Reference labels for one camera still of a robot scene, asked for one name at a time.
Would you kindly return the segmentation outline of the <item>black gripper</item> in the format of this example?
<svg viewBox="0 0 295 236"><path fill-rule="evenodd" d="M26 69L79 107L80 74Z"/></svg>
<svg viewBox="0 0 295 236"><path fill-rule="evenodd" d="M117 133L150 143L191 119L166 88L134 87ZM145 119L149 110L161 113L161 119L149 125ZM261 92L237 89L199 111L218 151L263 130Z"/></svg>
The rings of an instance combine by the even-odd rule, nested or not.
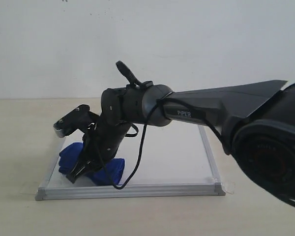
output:
<svg viewBox="0 0 295 236"><path fill-rule="evenodd" d="M130 123L122 122L110 125L103 116L88 112L91 124L83 136L82 154L85 159L78 159L74 168L65 176L71 183L90 171L98 172L103 165L116 155L121 141L130 129Z"/></svg>

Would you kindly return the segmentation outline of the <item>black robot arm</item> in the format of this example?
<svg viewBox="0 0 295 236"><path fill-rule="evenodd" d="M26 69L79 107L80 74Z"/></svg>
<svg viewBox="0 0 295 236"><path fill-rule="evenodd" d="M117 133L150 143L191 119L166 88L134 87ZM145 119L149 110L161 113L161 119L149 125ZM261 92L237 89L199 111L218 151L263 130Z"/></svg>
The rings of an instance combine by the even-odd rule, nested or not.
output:
<svg viewBox="0 0 295 236"><path fill-rule="evenodd" d="M177 120L207 126L226 155L259 187L295 207L295 83L271 80L241 86L174 92L146 82L108 88L101 114L72 112L83 149L70 182L105 169L130 127L163 127Z"/></svg>

